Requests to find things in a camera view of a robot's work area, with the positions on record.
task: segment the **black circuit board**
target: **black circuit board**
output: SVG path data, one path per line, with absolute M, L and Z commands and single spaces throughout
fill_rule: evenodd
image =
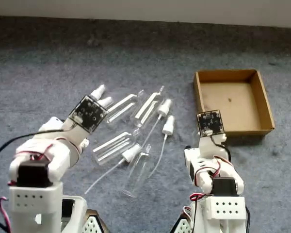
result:
M 70 113 L 69 118 L 92 133 L 107 115 L 107 110 L 90 96 L 85 96 Z
M 224 133 L 220 110 L 197 114 L 197 123 L 201 137 Z

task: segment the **cardboard box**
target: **cardboard box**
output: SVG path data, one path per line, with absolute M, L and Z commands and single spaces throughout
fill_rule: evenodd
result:
M 227 135 L 265 135 L 275 128 L 258 71 L 201 70 L 194 87 L 197 113 L 219 109 Z

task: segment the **white robotic arm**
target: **white robotic arm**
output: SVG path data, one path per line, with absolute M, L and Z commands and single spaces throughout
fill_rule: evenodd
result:
M 184 150 L 186 167 L 189 170 L 191 179 L 195 186 L 202 189 L 204 194 L 212 191 L 212 175 L 231 177 L 235 179 L 237 194 L 243 193 L 244 183 L 231 162 L 228 161 L 228 153 L 224 148 L 218 147 L 226 140 L 224 133 L 202 137 L 199 141 L 199 148 L 187 148 Z
M 199 147 L 187 147 L 184 155 L 191 180 L 202 193 L 190 196 L 192 204 L 183 208 L 171 232 L 248 233 L 245 200 L 239 196 L 244 183 L 221 144 L 226 135 L 220 111 L 200 113 L 197 121 Z
M 13 233 L 85 230 L 86 201 L 82 197 L 63 196 L 61 178 L 79 160 L 88 145 L 86 137 L 107 114 L 96 100 L 85 96 L 64 122 L 52 117 L 39 129 L 40 134 L 16 149 L 9 169 Z

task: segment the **red wire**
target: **red wire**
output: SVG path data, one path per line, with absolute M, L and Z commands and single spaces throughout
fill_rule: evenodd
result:
M 46 157 L 47 160 L 50 161 L 50 159 L 45 155 L 45 153 L 53 146 L 53 144 L 50 144 L 48 147 L 46 147 L 45 151 L 37 158 L 37 160 L 41 160 L 44 157 Z
M 2 201 L 3 200 L 8 200 L 8 199 L 6 197 L 1 197 L 0 198 L 0 212 L 3 215 L 4 221 L 5 221 L 5 225 L 6 225 L 6 228 L 7 228 L 7 232 L 8 233 L 11 233 L 11 223 L 10 223 L 10 219 L 9 219 L 9 216 L 6 213 L 5 209 L 2 206 Z

